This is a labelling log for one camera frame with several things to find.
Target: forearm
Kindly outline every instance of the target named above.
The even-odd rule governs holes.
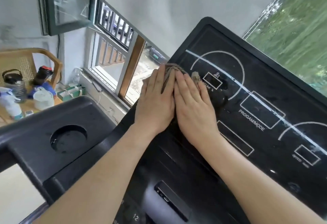
[[[133,171],[153,138],[132,125],[35,223],[112,223]]]
[[[252,224],[324,223],[311,209],[217,135],[199,152],[223,179]]]

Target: white rectangle outline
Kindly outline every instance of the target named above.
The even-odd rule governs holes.
[[[305,149],[307,149],[310,153],[313,154],[313,156],[315,156],[317,158],[317,160],[315,162],[313,162],[312,164],[306,160],[302,155],[300,155],[297,151],[300,149],[300,147],[304,147]],[[319,158],[317,155],[315,155],[312,151],[310,151],[307,147],[305,147],[304,145],[300,145],[295,151],[294,151],[297,155],[299,155],[302,159],[304,159],[309,165],[314,166],[315,164],[317,164],[321,158]]]
[[[206,80],[204,79],[208,74],[210,74],[212,77],[214,77],[216,80],[218,80],[218,81],[220,82],[220,85],[219,85],[217,88],[215,88],[213,85],[211,85],[208,81],[206,81]],[[209,73],[209,72],[207,72],[207,74],[206,74],[202,79],[203,79],[204,81],[206,81],[209,85],[211,85],[212,88],[214,88],[215,90],[217,90],[217,89],[222,85],[222,83],[223,83],[223,82],[221,82],[218,78],[216,78],[214,75],[212,75],[212,74]]]
[[[241,137],[239,137],[233,130],[231,130],[229,127],[227,127],[222,121],[218,121],[217,122],[217,125],[218,125],[218,123],[221,123],[222,125],[224,125],[226,128],[228,128],[233,134],[235,134],[241,141],[243,141],[246,145],[248,145],[251,149],[252,149],[252,151],[249,153],[249,154],[246,154],[245,152],[243,152],[238,146],[236,146],[230,139],[228,139],[223,133],[221,133],[220,131],[220,134],[223,136],[223,137],[225,137],[225,139],[226,140],[228,140],[230,143],[232,143],[239,151],[241,151],[245,156],[250,156],[250,154],[254,151],[254,148],[253,147],[251,147],[247,142],[245,142],[245,140],[243,140]]]
[[[263,96],[261,96],[259,93],[257,93],[256,91],[252,91],[252,94],[256,93],[257,95],[259,95],[259,97],[261,97],[262,99],[264,99],[266,102],[268,102],[269,104],[271,104],[276,110],[278,110],[280,113],[283,113],[284,115],[282,116],[282,118],[284,118],[286,116],[286,114],[281,111],[280,109],[278,109],[275,105],[273,105],[271,102],[269,102],[267,99],[265,99]],[[257,118],[255,115],[253,115],[250,111],[248,111],[246,108],[244,108],[242,106],[242,103],[245,102],[245,100],[247,100],[247,98],[249,98],[251,95],[249,94],[241,103],[240,103],[240,106],[246,110],[250,115],[252,115],[253,117],[255,117],[259,122],[261,122],[263,125],[265,125],[268,129],[272,129],[273,127],[275,127],[279,122],[280,122],[280,119],[272,126],[272,127],[268,127],[267,124],[265,124],[263,121],[261,121],[259,118]]]

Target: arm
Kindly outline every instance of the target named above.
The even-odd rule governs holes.
[[[252,224],[325,223],[220,135],[203,82],[198,84],[199,92],[190,76],[176,72],[176,79],[176,113],[181,131],[223,179]]]
[[[152,139],[174,116],[175,73],[163,93],[165,65],[141,90],[135,123],[123,137],[34,223],[112,223],[134,169]]]

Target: left hand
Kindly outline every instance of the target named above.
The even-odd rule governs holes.
[[[165,65],[154,69],[149,80],[144,81],[135,112],[135,125],[142,131],[152,132],[154,136],[164,131],[174,117],[173,97],[175,71],[172,70],[161,93],[165,77]]]

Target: hand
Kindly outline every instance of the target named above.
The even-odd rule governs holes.
[[[174,117],[175,102],[173,97],[175,71],[172,70],[166,87],[161,93],[165,65],[153,70],[148,81],[143,82],[141,95],[135,112],[135,124],[153,135],[164,131]]]
[[[175,103],[178,125],[186,139],[197,149],[220,136],[214,107],[206,86],[198,83],[199,90],[188,74],[176,72]]]

